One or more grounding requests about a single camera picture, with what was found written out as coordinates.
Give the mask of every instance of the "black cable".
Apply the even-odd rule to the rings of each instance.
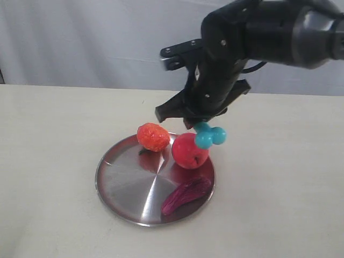
[[[259,64],[256,64],[255,66],[252,66],[250,68],[246,68],[244,70],[242,70],[242,74],[249,74],[249,73],[253,73],[254,71],[257,71],[258,69],[262,68],[263,66],[265,66],[267,63],[266,62],[260,62]]]

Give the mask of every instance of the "red apple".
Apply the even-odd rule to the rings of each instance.
[[[194,133],[181,134],[174,140],[172,146],[172,156],[175,162],[185,169],[199,168],[209,156],[208,149],[197,147],[195,137]]]

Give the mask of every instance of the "metal plate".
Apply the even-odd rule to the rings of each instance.
[[[208,159],[200,168],[183,169],[172,157],[177,135],[170,133],[170,145],[160,153],[144,152],[136,135],[114,145],[101,159],[96,173],[96,189],[101,201],[121,218],[141,226],[158,226],[188,217],[206,204],[214,190],[214,168]],[[173,214],[161,214],[164,200],[178,185],[194,177],[211,180],[206,196],[179,207]]]

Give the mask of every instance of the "plastic toy food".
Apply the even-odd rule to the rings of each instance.
[[[211,181],[205,177],[192,179],[181,184],[161,206],[161,213],[171,215],[178,207],[205,196],[211,188]]]
[[[145,149],[160,152],[170,143],[169,133],[160,125],[146,123],[139,127],[137,132],[139,144]]]
[[[199,168],[209,156],[208,149],[197,147],[195,137],[196,135],[194,133],[184,133],[174,140],[172,156],[175,162],[182,168]]]

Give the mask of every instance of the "red strawberry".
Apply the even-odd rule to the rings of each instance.
[[[160,125],[146,123],[139,127],[137,138],[139,144],[150,151],[160,152],[170,143],[169,133]]]

